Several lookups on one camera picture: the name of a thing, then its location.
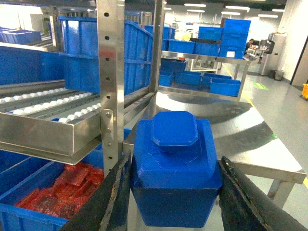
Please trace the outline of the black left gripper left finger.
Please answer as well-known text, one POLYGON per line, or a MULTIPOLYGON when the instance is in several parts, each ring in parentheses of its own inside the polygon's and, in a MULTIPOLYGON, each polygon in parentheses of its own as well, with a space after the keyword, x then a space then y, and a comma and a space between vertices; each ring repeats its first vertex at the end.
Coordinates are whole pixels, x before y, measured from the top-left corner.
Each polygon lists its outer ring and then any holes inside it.
POLYGON ((131 154, 125 153, 62 231, 126 231, 131 154))

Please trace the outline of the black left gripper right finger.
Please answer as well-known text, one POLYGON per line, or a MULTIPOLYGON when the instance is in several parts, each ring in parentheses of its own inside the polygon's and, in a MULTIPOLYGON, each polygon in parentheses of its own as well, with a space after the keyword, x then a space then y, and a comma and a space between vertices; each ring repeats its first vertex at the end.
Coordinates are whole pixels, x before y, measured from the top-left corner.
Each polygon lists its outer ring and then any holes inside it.
POLYGON ((279 208, 230 159, 219 161, 219 206, 226 231, 306 231, 279 208))

